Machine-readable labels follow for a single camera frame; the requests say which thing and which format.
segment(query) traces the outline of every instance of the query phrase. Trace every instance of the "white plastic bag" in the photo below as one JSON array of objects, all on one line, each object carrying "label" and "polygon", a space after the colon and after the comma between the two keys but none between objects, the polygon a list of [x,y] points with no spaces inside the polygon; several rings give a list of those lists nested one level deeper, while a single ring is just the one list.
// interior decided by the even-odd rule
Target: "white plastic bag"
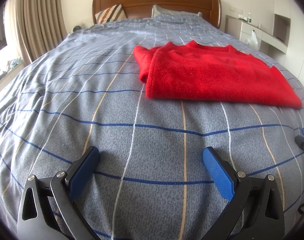
[{"label": "white plastic bag", "polygon": [[249,40],[247,40],[252,49],[259,50],[258,39],[256,38],[255,31],[252,30],[252,36]]}]

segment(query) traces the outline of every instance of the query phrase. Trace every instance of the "bed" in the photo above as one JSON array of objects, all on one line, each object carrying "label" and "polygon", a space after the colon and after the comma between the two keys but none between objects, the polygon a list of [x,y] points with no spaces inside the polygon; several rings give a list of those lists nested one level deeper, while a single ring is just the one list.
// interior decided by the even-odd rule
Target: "bed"
[{"label": "bed", "polygon": [[[69,34],[0,92],[2,221],[16,233],[28,175],[51,177],[93,145],[101,159],[75,204],[101,239],[201,239],[227,204],[202,163],[202,150],[212,146],[236,170],[275,176],[289,231],[304,202],[304,153],[294,141],[304,127],[300,81],[217,29],[220,0],[94,0],[93,15],[116,3],[129,19]],[[149,18],[153,4],[201,11],[203,18]],[[191,40],[231,44],[275,65],[302,108],[146,99],[134,46]],[[53,213],[64,231],[59,211]]]}]

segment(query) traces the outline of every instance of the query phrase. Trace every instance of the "curtain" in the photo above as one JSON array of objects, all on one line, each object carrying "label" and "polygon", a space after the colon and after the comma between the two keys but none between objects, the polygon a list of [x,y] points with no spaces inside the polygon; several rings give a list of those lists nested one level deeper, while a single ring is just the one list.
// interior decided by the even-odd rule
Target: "curtain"
[{"label": "curtain", "polygon": [[8,0],[5,35],[25,65],[57,47],[67,36],[60,0]]}]

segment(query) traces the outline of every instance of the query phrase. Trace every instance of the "knit fabric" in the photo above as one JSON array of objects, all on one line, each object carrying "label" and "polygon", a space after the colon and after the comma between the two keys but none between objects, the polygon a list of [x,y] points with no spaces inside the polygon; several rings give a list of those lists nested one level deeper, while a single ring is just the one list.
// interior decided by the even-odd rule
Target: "knit fabric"
[{"label": "knit fabric", "polygon": [[147,98],[175,98],[259,103],[301,108],[302,102],[275,67],[231,45],[209,47],[190,41],[183,46],[136,46],[139,78]]}]

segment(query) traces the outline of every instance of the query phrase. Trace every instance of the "cushion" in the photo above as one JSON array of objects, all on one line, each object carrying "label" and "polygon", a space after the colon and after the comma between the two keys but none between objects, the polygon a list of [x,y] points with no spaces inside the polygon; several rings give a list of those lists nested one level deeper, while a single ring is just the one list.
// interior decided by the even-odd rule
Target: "cushion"
[{"label": "cushion", "polygon": [[160,14],[172,14],[172,15],[177,15],[177,14],[186,14],[186,15],[196,15],[196,16],[199,16],[199,17],[202,17],[202,13],[201,12],[198,12],[197,14],[196,13],[190,13],[190,12],[180,12],[180,11],[173,11],[173,10],[168,10],[168,9],[165,9],[165,8],[162,8],[158,5],[153,5],[152,7],[152,18],[155,17],[155,16],[158,16]]},{"label": "cushion", "polygon": [[110,8],[107,8],[103,11],[100,11],[95,15],[97,23],[108,23],[108,22],[115,22],[117,20],[126,19],[126,14],[123,10],[122,5],[116,4]]}]

